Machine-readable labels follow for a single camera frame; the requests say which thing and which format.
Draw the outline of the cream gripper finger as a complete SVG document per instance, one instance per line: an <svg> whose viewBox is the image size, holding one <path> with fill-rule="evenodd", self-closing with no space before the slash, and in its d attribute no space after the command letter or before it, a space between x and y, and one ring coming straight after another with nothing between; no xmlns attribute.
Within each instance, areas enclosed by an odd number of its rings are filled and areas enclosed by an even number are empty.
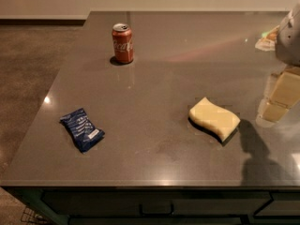
<svg viewBox="0 0 300 225"><path fill-rule="evenodd" d="M263 128L270 128L276 124L289 110L285 107L271 103L264 98L259 107L256 116L256 123Z"/></svg>
<svg viewBox="0 0 300 225"><path fill-rule="evenodd" d="M271 104L290 109L300 100L300 67L285 67L272 73L264 92Z"/></svg>

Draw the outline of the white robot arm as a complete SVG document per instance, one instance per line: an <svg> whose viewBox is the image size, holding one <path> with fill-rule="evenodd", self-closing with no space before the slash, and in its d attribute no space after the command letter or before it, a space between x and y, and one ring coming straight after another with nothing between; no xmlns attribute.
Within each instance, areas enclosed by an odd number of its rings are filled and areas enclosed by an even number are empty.
<svg viewBox="0 0 300 225"><path fill-rule="evenodd" d="M282 71L269 76L258 108L256 123L270 128L300 101L300 3L263 35L255 48L274 51L276 59L285 65Z"/></svg>

